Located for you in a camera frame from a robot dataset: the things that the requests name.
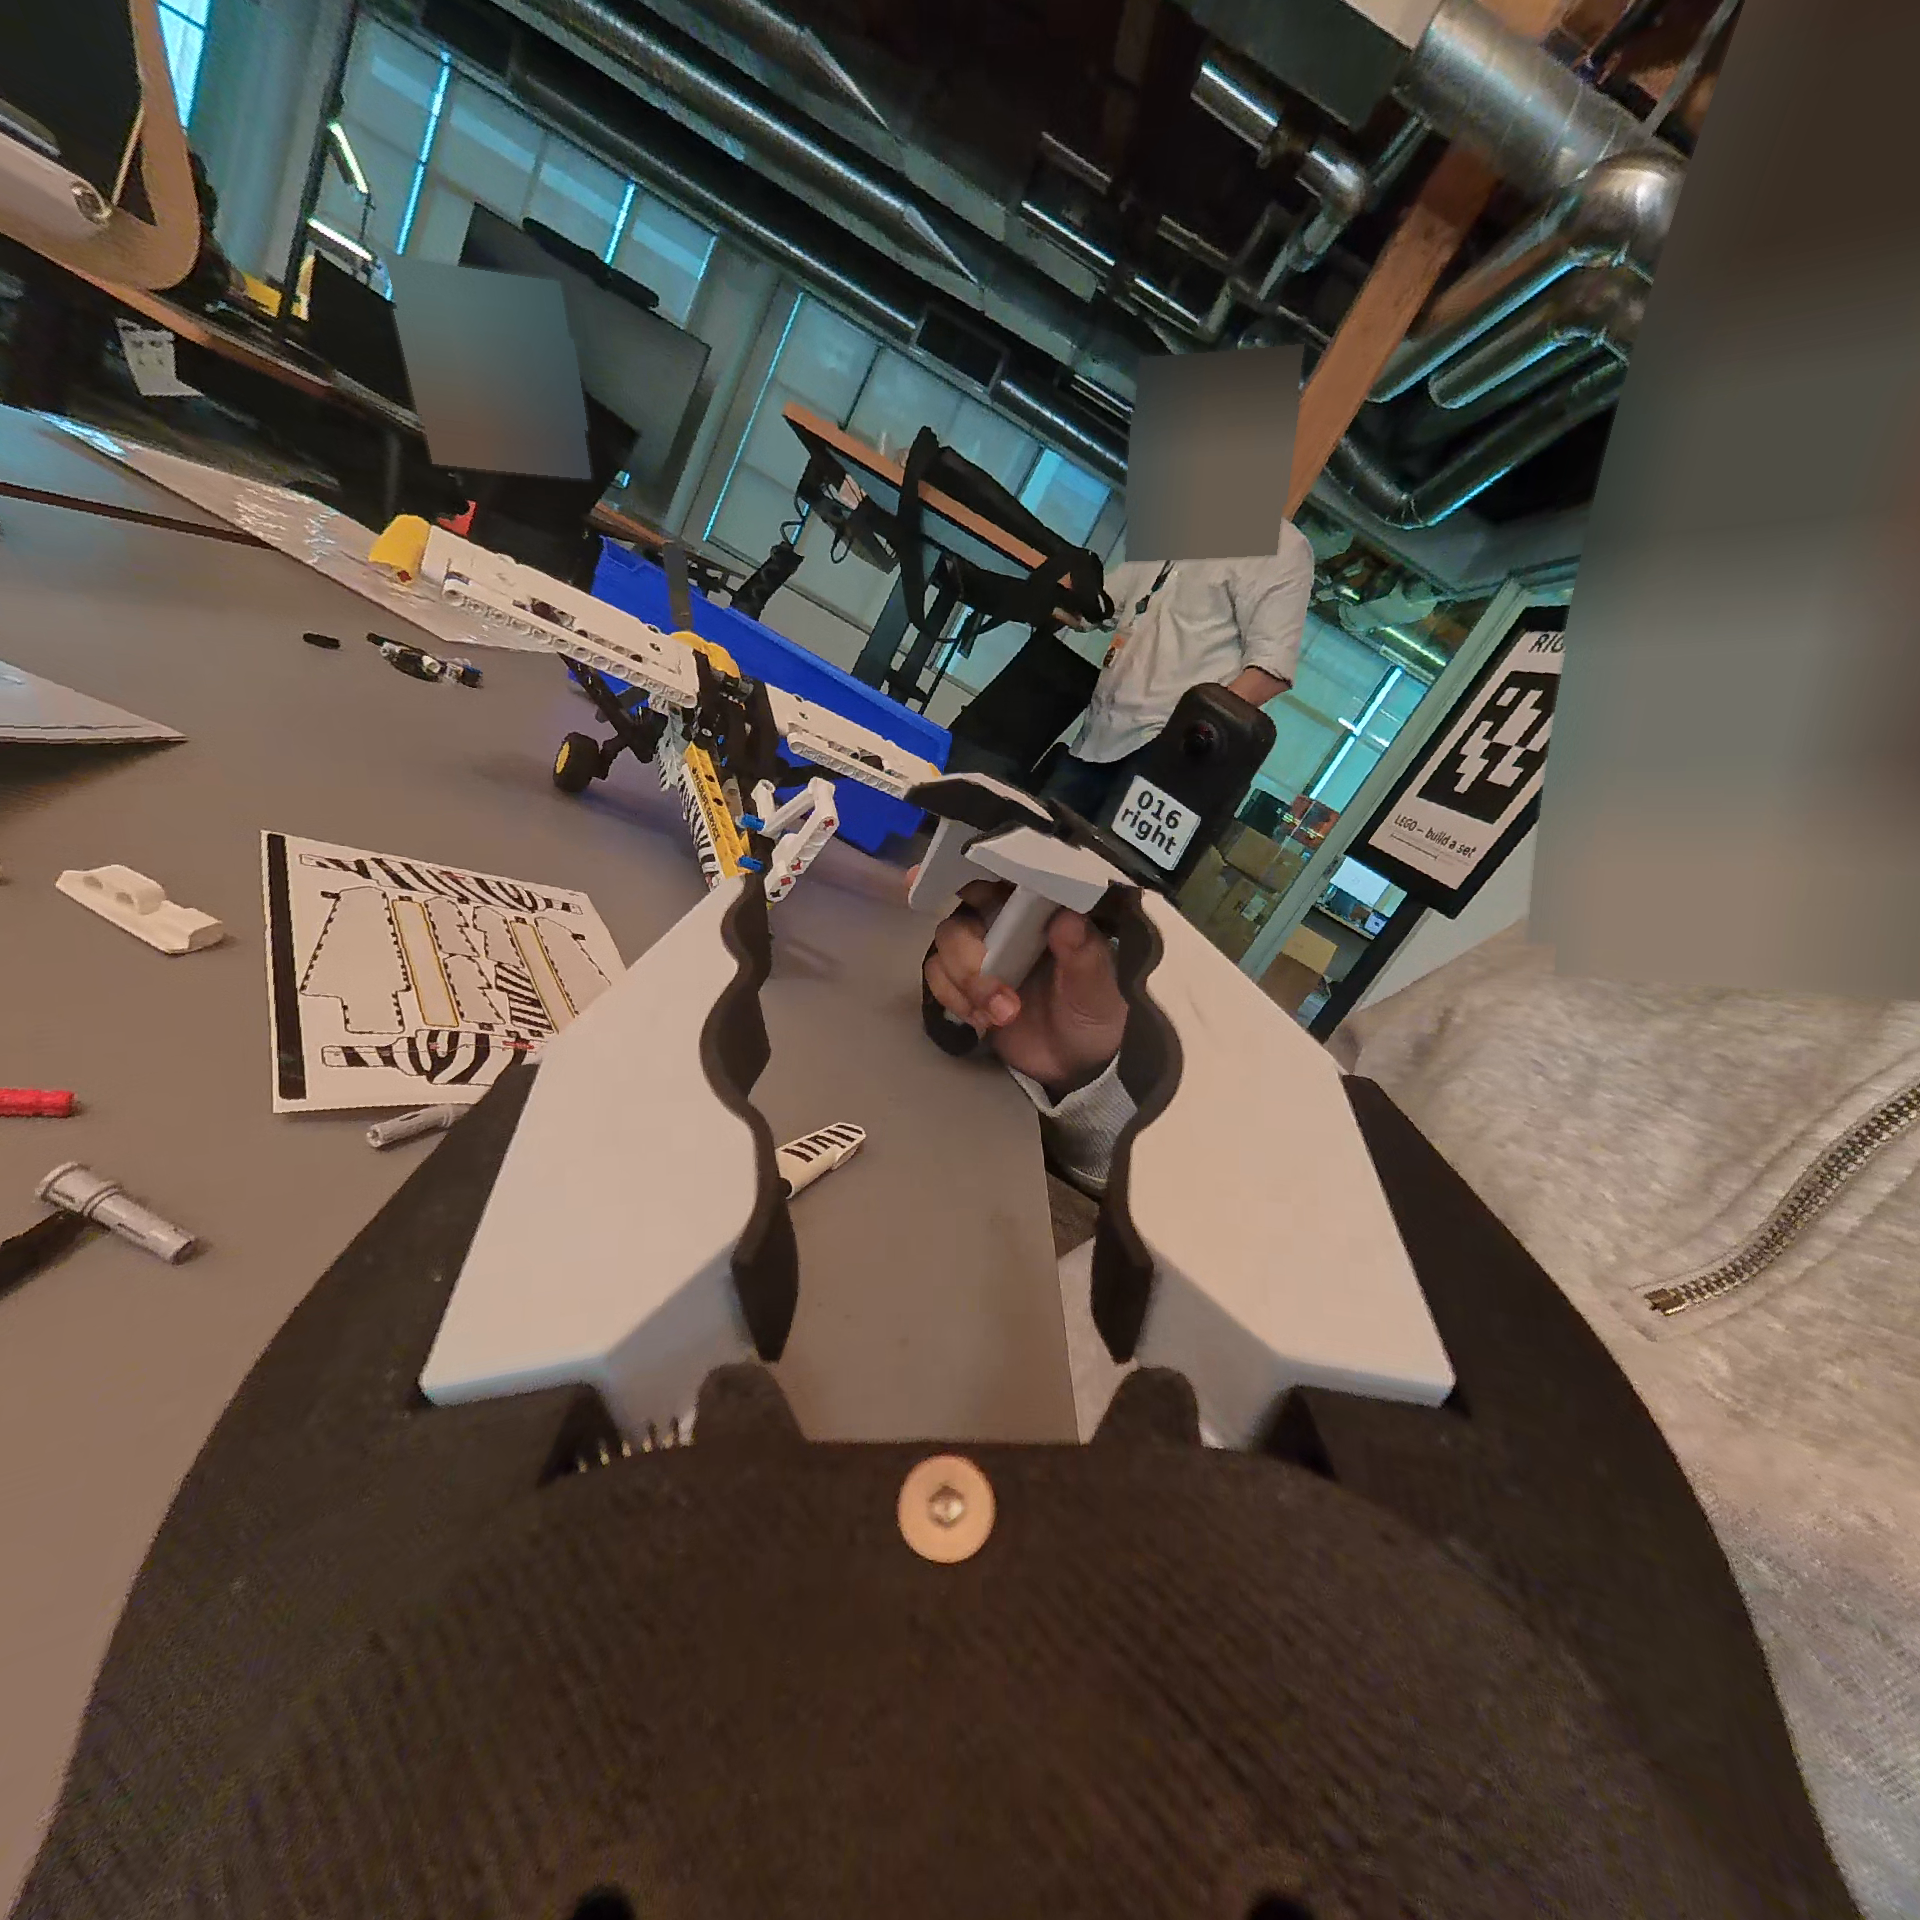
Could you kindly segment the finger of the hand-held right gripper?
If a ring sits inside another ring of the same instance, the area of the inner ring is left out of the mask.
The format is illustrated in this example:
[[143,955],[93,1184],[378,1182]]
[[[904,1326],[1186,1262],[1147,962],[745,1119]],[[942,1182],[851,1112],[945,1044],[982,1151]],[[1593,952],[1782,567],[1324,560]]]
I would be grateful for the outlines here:
[[1066,915],[1093,915],[1110,891],[1110,862],[1053,832],[979,832],[963,865]]
[[982,770],[942,770],[906,786],[904,798],[931,819],[931,840],[906,879],[906,909],[942,909],[967,883],[972,836],[1053,826],[1053,813],[1035,793]]

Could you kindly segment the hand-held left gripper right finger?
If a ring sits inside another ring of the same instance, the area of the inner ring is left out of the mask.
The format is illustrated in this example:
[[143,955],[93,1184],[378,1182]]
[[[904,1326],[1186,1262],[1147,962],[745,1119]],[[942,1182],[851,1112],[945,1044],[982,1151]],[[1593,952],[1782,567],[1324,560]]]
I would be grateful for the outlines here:
[[1097,909],[1132,1103],[1093,1235],[1093,1326],[1192,1383],[1199,1436],[1252,1451],[1284,1391],[1445,1409],[1425,1306],[1343,1070],[1160,893]]

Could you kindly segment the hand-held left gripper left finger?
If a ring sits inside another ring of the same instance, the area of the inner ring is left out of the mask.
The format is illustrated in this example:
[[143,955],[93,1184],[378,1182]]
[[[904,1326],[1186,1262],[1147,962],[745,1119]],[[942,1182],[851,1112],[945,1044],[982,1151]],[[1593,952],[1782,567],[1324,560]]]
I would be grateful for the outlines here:
[[763,879],[722,879],[540,1050],[430,1400],[595,1389],[618,1426],[666,1426],[711,1370],[787,1356],[799,1247],[753,1104],[767,969]]

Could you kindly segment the scattered loose lego pieces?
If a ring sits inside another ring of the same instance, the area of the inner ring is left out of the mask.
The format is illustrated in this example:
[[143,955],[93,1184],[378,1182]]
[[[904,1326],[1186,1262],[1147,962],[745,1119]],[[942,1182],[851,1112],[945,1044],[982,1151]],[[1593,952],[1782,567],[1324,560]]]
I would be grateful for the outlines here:
[[153,1262],[187,1262],[196,1253],[196,1236],[187,1227],[171,1225],[138,1193],[126,1193],[122,1182],[109,1182],[83,1160],[52,1169],[35,1193],[43,1215],[0,1240],[0,1293],[16,1293],[19,1285],[71,1256],[83,1235],[122,1236]]

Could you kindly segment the white yellow lego plane model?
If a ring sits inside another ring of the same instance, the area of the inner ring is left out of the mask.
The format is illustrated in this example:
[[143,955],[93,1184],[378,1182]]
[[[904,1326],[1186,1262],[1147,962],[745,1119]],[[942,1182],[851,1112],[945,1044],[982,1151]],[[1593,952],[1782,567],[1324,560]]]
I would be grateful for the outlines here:
[[650,764],[680,806],[705,883],[759,875],[777,903],[837,836],[837,779],[895,806],[937,779],[937,764],[759,679],[699,636],[680,544],[666,544],[666,627],[424,518],[393,518],[370,540],[370,566],[565,657],[609,739],[565,733],[557,786],[578,793],[619,752]]

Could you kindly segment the white lego wedge panel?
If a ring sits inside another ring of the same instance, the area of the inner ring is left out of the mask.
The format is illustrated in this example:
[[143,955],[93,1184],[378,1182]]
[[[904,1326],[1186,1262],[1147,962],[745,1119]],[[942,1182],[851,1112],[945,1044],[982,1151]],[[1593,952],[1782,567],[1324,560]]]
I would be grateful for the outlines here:
[[83,903],[93,918],[162,955],[193,955],[225,940],[220,918],[176,903],[130,865],[62,870],[57,893]]

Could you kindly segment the lego instruction booklet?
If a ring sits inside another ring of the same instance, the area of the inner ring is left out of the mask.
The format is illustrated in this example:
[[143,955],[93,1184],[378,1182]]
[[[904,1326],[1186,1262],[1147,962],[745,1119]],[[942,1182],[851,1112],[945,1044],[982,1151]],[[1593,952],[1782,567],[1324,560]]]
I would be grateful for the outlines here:
[[184,744],[178,727],[0,664],[0,744],[5,747],[122,747]]

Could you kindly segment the person's right hand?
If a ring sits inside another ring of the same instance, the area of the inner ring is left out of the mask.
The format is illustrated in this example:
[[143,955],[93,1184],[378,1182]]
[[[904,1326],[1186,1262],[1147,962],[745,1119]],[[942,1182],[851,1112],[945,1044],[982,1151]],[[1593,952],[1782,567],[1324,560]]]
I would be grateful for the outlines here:
[[1045,1104],[1093,1089],[1122,1053],[1124,992],[1116,944],[1066,909],[1045,926],[1045,955],[1023,984],[982,969],[986,931],[1013,898],[1000,879],[967,879],[924,955],[931,1042],[982,1044]]

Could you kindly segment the blue plastic bin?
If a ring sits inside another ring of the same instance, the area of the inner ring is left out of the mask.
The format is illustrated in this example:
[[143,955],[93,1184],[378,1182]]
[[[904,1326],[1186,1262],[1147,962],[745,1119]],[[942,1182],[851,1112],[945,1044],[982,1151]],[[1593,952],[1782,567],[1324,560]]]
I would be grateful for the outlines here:
[[[631,556],[618,540],[600,540],[600,560],[595,567],[595,596],[650,622],[666,627],[666,577],[652,560]],[[952,756],[952,727],[931,723],[925,717],[898,707],[895,698],[857,682],[837,664],[817,657],[816,647],[777,636],[773,627],[711,603],[705,591],[693,591],[693,630],[724,644],[739,669],[753,679],[809,700],[826,707],[831,717],[889,739],[895,747],[931,764],[931,770],[945,770]],[[851,840],[857,850],[883,855],[904,845],[924,826],[924,810],[889,798],[860,779],[831,779],[837,786],[837,813],[844,826],[837,836]]]

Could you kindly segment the stack of cardboard boxes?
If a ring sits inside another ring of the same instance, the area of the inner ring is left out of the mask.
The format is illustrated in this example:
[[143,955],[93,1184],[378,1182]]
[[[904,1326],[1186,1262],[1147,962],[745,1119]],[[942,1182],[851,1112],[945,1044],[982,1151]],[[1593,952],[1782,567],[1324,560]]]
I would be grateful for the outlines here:
[[[1300,845],[1292,836],[1273,840],[1252,825],[1227,825],[1220,840],[1197,862],[1183,891],[1183,915],[1227,962],[1243,962],[1305,865],[1310,845]],[[1337,944],[1300,922],[1272,955],[1260,992],[1287,1015],[1310,1019],[1305,1009],[1327,987],[1331,962]]]

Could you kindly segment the black and white marker board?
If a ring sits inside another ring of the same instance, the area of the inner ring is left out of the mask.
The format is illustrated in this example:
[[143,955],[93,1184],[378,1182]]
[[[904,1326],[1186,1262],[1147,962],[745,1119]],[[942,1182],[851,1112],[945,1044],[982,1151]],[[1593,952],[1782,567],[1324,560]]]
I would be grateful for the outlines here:
[[1538,819],[1565,606],[1525,606],[1451,720],[1349,840],[1431,915],[1460,918]]

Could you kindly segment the zebra striped sticker sheet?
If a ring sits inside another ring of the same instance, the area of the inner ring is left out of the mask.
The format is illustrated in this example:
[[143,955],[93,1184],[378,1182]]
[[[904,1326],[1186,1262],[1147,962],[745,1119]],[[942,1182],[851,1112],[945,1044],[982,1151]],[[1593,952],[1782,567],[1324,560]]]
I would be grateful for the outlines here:
[[257,832],[271,1113],[475,1104],[627,962],[595,898]]

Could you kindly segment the wooden standing desk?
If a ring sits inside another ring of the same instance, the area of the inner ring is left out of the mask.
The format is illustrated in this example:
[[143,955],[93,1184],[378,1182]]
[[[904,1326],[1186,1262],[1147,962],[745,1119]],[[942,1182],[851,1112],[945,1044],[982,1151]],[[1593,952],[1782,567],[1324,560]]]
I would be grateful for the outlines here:
[[805,445],[805,520],[826,529],[837,556],[895,566],[851,679],[925,712],[982,630],[1057,636],[1065,622],[1110,618],[1099,560],[1053,535],[931,429],[889,458],[795,398],[783,420]]

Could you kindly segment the dark flat screen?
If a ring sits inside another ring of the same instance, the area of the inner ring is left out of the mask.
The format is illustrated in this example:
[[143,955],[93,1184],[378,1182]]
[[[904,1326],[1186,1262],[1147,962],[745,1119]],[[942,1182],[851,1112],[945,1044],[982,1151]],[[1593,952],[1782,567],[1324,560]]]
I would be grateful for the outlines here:
[[467,267],[550,277],[586,410],[586,475],[657,520],[680,475],[680,425],[705,370],[705,344],[657,317],[657,295],[540,219],[467,216]]

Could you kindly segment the tan-edged computer monitor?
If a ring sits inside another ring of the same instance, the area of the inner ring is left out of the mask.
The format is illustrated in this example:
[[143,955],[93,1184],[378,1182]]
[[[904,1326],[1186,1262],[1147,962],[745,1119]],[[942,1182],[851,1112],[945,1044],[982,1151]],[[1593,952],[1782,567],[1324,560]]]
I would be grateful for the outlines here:
[[200,209],[151,0],[0,9],[0,232],[102,286],[193,271]]

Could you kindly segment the metal air duct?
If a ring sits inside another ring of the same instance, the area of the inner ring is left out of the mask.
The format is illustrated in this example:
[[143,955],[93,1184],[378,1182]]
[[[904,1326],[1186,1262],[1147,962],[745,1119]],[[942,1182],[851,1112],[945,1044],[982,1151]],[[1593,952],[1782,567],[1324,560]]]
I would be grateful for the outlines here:
[[[1209,31],[1197,105],[1278,152],[1273,83],[1358,125],[1382,97],[1445,157],[1403,209],[1331,344],[1292,436],[1312,486],[1425,532],[1618,404],[1685,158],[1663,110],[1635,119],[1549,51],[1560,6],[1186,6]],[[1403,486],[1355,442],[1363,404],[1425,398],[1492,425]]]

